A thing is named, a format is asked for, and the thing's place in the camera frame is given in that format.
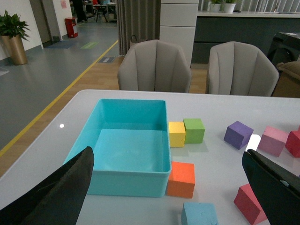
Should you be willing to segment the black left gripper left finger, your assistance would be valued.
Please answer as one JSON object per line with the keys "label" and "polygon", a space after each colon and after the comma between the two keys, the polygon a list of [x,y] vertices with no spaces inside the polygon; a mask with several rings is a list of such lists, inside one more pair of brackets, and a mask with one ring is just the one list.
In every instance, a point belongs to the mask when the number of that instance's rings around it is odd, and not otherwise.
{"label": "black left gripper left finger", "polygon": [[2,225],[74,225],[88,192],[94,153],[86,147],[30,191],[1,209]]}

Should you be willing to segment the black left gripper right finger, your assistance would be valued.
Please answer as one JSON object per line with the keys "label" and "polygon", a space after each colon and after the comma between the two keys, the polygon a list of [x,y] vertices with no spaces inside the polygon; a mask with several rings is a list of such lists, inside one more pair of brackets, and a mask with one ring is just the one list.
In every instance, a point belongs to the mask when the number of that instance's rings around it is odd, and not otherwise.
{"label": "black left gripper right finger", "polygon": [[300,178],[255,150],[243,153],[242,167],[271,225],[300,223]]}

